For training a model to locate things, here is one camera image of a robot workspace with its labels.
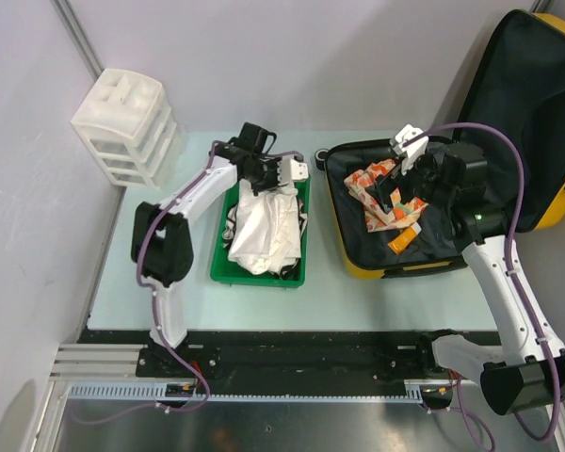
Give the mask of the orange floral cloth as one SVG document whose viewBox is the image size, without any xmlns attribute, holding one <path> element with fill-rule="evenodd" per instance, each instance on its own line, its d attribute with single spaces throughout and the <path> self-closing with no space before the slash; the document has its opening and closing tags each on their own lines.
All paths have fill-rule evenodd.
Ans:
<svg viewBox="0 0 565 452">
<path fill-rule="evenodd" d="M 396 168 L 393 159 L 369 164 L 344 179 L 349 195 L 363 206 L 366 230 L 369 233 L 403 230 L 416 223 L 428 208 L 420 198 L 403 202 L 398 187 L 386 192 L 376 182 L 382 182 Z"/>
</svg>

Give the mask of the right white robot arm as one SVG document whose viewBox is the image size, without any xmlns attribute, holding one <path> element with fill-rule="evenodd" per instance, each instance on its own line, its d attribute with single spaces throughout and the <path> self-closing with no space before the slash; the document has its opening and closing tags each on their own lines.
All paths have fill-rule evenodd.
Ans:
<svg viewBox="0 0 565 452">
<path fill-rule="evenodd" d="M 437 161 L 420 139 L 391 146 L 395 167 L 376 181 L 385 206 L 398 189 L 442 213 L 444 233 L 471 268 L 498 329 L 500 347 L 484 347 L 441 330 L 415 354 L 417 370 L 437 378 L 452 369 L 479 385 L 499 415 L 565 400 L 565 346 L 548 324 L 526 276 L 505 209 L 486 196 L 487 162 L 482 151 L 454 143 Z"/>
</svg>

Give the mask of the yellow Pikachu hard-shell suitcase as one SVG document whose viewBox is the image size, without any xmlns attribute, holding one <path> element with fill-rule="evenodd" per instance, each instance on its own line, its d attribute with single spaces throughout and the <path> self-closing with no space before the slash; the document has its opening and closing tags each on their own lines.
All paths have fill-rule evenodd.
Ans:
<svg viewBox="0 0 565 452">
<path fill-rule="evenodd" d="M 509 12 L 495 28 L 450 137 L 401 168 L 392 138 L 316 155 L 347 272 L 381 279 L 464 265 L 471 243 L 565 215 L 565 21 Z"/>
</svg>

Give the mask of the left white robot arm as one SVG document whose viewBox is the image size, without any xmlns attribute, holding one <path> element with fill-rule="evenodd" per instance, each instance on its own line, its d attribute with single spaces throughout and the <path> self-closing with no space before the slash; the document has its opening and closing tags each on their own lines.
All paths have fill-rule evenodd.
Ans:
<svg viewBox="0 0 565 452">
<path fill-rule="evenodd" d="M 151 336 L 161 346 L 155 362 L 169 376 L 183 374 L 189 365 L 188 352 L 179 347 L 187 335 L 183 308 L 172 292 L 193 265 L 192 223 L 240 181 L 259 194 L 307 179 L 301 153 L 264 150 L 276 138 L 246 122 L 237 137 L 212 142 L 204 167 L 191 181 L 159 203 L 142 202 L 136 208 L 131 259 L 138 286 L 151 292 Z"/>
</svg>

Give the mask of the green plastic tray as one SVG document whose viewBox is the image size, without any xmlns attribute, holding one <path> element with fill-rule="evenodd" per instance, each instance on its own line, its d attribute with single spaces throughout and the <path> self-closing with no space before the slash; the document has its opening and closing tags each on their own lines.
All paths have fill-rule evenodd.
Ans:
<svg viewBox="0 0 565 452">
<path fill-rule="evenodd" d="M 232 213 L 239 200 L 239 184 L 229 189 L 224 196 L 223 207 L 218 225 L 218 234 L 210 269 L 211 279 L 217 283 L 228 285 L 249 285 L 262 287 L 276 287 L 283 289 L 299 288 L 305 283 L 307 241 L 308 241 L 308 213 L 310 207 L 311 180 L 295 184 L 298 190 L 299 202 L 299 229 L 301 238 L 301 256 L 292 266 L 286 266 L 281 273 L 263 273 L 253 275 L 245 268 L 228 259 L 228 251 L 232 239 L 225 237 L 225 233 L 234 231 Z"/>
</svg>

